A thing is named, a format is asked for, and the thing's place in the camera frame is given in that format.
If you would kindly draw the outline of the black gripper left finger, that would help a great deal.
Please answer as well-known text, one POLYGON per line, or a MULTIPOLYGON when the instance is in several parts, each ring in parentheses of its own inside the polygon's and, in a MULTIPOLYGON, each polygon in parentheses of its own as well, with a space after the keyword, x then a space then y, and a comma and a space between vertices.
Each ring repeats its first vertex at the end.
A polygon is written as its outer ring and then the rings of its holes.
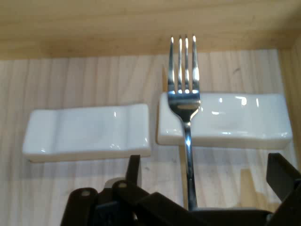
POLYGON ((124 179, 101 192, 88 187, 74 190, 67 201, 63 226, 184 226, 188 212, 160 193, 138 185, 140 156, 132 155, 124 179))

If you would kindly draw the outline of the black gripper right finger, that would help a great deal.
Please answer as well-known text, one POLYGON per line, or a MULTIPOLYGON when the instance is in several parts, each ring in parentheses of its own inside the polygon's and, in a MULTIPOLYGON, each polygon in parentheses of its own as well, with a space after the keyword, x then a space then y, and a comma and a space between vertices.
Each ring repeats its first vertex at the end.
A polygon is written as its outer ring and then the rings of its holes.
POLYGON ((301 173, 280 153, 268 155, 266 180, 281 204, 269 217, 268 226, 301 224, 301 173))

